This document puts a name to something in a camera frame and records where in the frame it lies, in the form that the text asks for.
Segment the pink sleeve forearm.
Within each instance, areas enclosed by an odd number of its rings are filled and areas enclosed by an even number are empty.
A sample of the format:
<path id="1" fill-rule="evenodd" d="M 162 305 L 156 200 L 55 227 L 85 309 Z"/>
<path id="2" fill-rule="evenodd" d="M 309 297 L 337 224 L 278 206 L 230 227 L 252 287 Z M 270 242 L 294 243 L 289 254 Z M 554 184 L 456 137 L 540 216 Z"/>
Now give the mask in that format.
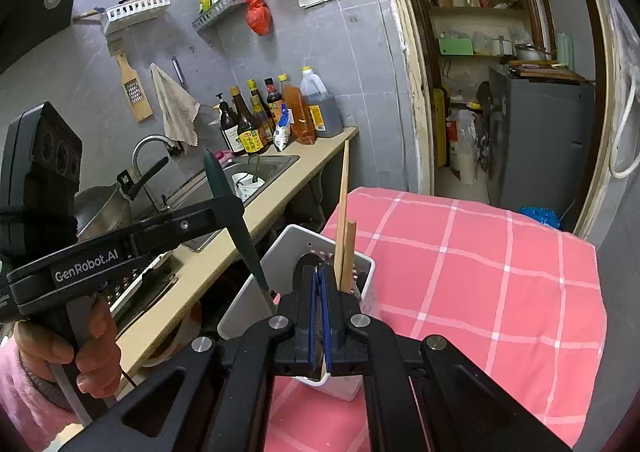
<path id="1" fill-rule="evenodd" d="M 59 432 L 76 423 L 61 389 L 26 370 L 11 338 L 1 347 L 1 446 L 44 451 Z"/>

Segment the left hand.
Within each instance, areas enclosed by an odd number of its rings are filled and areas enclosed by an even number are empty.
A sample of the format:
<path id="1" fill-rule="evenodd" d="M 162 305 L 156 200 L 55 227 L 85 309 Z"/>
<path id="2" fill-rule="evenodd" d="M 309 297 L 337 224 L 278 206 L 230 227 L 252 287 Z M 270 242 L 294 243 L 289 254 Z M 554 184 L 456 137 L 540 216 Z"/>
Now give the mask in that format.
<path id="1" fill-rule="evenodd" d="M 17 322 L 13 338 L 23 368 L 38 386 L 55 385 L 52 364 L 75 363 L 76 385 L 93 398 L 111 397 L 118 389 L 122 351 L 116 344 L 116 324 L 108 305 L 98 298 L 89 319 L 90 338 L 75 351 L 61 336 L 29 322 Z"/>

